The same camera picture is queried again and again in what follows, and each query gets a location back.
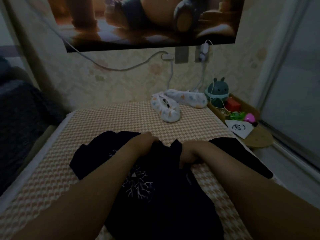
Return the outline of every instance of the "forearm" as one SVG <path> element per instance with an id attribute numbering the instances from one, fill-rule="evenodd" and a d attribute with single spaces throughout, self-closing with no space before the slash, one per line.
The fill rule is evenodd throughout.
<path id="1" fill-rule="evenodd" d="M 131 145 L 124 145 L 27 224 L 14 239 L 95 239 L 138 157 Z"/>
<path id="2" fill-rule="evenodd" d="M 195 153 L 210 167 L 254 239 L 318 239 L 320 211 L 209 142 Z"/>

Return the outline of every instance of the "hand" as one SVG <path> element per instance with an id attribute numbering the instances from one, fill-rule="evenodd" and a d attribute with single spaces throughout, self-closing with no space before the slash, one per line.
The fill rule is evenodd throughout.
<path id="1" fill-rule="evenodd" d="M 186 141 L 182 144 L 179 168 L 183 169 L 185 163 L 194 163 L 198 159 L 196 152 L 198 141 Z"/>
<path id="2" fill-rule="evenodd" d="M 158 137 L 152 136 L 151 132 L 147 132 L 132 138 L 127 144 L 137 151 L 140 157 L 143 157 L 150 152 L 152 144 L 158 141 Z"/>

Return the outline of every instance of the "door frame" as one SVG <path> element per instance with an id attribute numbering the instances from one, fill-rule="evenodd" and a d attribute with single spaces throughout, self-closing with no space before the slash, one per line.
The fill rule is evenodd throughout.
<path id="1" fill-rule="evenodd" d="M 262 110 L 310 0 L 286 0 L 268 55 L 255 82 L 250 104 Z"/>

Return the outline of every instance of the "red box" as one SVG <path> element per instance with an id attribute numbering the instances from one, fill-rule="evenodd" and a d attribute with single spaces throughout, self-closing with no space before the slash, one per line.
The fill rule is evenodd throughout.
<path id="1" fill-rule="evenodd" d="M 232 97 L 227 98 L 224 106 L 230 112 L 240 112 L 241 109 L 241 104 L 235 101 Z"/>

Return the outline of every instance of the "gray wall socket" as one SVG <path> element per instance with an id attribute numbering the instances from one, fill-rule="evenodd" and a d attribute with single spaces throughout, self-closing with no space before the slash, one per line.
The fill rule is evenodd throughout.
<path id="1" fill-rule="evenodd" d="M 174 62 L 176 64 L 184 64 L 189 62 L 189 46 L 175 48 Z"/>
<path id="2" fill-rule="evenodd" d="M 198 46 L 196 46 L 195 47 L 195 58 L 194 58 L 194 62 L 195 63 L 200 63 L 201 62 L 201 60 L 200 60 L 200 48 L 201 48 L 201 45 L 198 45 Z M 208 59 L 209 59 L 209 52 L 208 53 L 206 53 L 205 55 L 205 61 L 208 61 Z"/>

